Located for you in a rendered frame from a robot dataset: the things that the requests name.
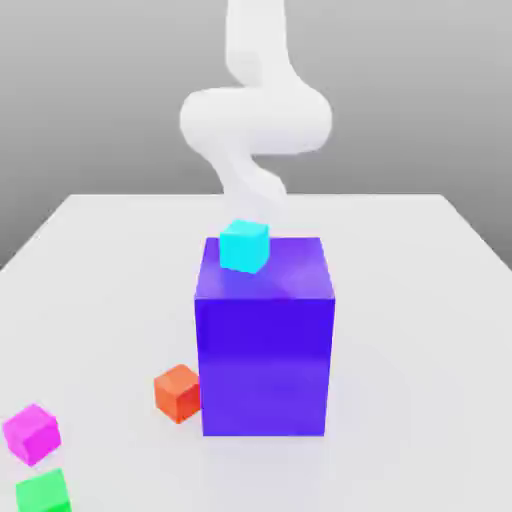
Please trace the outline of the large purple box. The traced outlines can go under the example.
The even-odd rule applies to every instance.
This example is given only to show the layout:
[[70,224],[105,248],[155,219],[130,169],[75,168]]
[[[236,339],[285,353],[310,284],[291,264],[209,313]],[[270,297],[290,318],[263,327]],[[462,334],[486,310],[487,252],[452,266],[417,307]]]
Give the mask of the large purple box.
[[325,432],[335,293],[318,238],[274,238],[256,274],[205,243],[194,297],[206,436]]

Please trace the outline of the small orange cube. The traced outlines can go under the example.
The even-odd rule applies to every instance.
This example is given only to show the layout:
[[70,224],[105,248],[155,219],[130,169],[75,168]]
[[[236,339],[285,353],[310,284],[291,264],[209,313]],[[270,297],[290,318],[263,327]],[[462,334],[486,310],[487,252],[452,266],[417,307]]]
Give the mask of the small orange cube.
[[176,365],[154,379],[157,408],[176,424],[200,410],[199,377],[188,366]]

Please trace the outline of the small green cube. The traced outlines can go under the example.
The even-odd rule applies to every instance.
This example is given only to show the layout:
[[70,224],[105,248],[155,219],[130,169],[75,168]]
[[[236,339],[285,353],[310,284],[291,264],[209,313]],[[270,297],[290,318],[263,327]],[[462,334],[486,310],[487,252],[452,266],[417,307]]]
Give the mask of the small green cube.
[[18,512],[72,512],[61,469],[54,469],[16,484]]

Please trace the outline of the small magenta cube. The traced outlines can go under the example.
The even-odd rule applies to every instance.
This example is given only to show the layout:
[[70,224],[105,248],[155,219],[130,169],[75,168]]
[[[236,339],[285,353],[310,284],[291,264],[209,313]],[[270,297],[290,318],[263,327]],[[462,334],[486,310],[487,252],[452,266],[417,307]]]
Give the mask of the small magenta cube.
[[31,404],[2,424],[9,450],[29,467],[61,445],[57,418]]

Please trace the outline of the small cyan cube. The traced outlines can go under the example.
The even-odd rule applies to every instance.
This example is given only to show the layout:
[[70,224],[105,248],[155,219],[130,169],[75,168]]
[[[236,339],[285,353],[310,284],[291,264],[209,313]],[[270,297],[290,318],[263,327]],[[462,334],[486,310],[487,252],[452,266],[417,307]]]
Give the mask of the small cyan cube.
[[267,224],[234,220],[219,237],[220,266],[238,272],[256,274],[270,255]]

